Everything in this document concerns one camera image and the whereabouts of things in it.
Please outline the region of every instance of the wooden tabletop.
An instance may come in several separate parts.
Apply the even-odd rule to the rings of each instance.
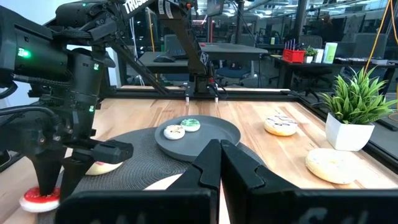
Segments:
[[[298,121],[298,131],[290,137],[267,133],[267,116],[282,113]],[[331,184],[314,176],[305,167],[308,151],[331,147],[325,137],[325,123],[298,103],[264,101],[191,101],[106,99],[95,114],[96,139],[106,140],[120,134],[156,127],[163,122],[188,114],[223,118],[235,124],[241,142],[250,147],[268,168],[306,189],[389,189],[398,187],[398,176],[363,151],[353,152],[359,160],[360,173],[354,183]],[[23,158],[0,174],[0,223],[34,223],[35,214],[23,211],[18,199],[37,185],[31,162]]]

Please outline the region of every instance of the donut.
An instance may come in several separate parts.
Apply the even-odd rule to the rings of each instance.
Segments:
[[[27,212],[40,213],[49,212],[58,208],[60,205],[60,188],[54,188],[50,195],[40,196],[39,187],[29,189],[24,196],[19,199],[21,208]]]
[[[200,128],[200,123],[197,119],[184,119],[181,121],[181,126],[188,132],[198,131]]]
[[[335,184],[350,184],[356,180],[358,165],[349,152],[335,149],[313,149],[305,165],[317,177]]]
[[[164,129],[163,134],[168,140],[177,140],[184,137],[185,129],[181,125],[170,125]]]
[[[101,175],[101,174],[106,174],[108,172],[111,172],[115,169],[117,169],[121,163],[118,164],[107,164],[104,162],[95,162],[86,172],[86,175]]]
[[[266,118],[264,129],[277,136],[291,136],[296,133],[297,123],[284,115],[274,115]]]

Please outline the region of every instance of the monitor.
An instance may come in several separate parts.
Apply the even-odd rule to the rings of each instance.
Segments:
[[[218,16],[223,13],[224,0],[207,0],[207,16]]]

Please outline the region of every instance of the black placemat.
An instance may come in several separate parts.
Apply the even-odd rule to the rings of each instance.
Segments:
[[[148,128],[116,137],[118,141],[133,144],[132,158],[108,174],[84,177],[74,193],[84,190],[142,190],[158,180],[182,174],[190,163],[172,159],[164,154],[156,144],[154,134],[155,128]],[[256,153],[244,144],[239,143],[238,147],[264,164]],[[54,215],[55,211],[40,213],[37,215],[37,223],[53,223]]]

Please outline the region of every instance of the wall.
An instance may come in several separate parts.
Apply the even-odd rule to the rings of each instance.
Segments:
[[[72,0],[0,0],[0,5],[15,11],[16,13],[30,19],[38,24],[45,24],[55,17],[55,10],[61,4],[73,2]],[[114,58],[114,52],[107,49],[109,56]],[[111,85],[116,85],[116,70],[109,69],[109,79]],[[37,101],[36,98],[29,98],[27,92],[30,85],[26,83],[17,83],[18,89],[11,96],[0,100],[1,106],[19,106],[26,105]]]

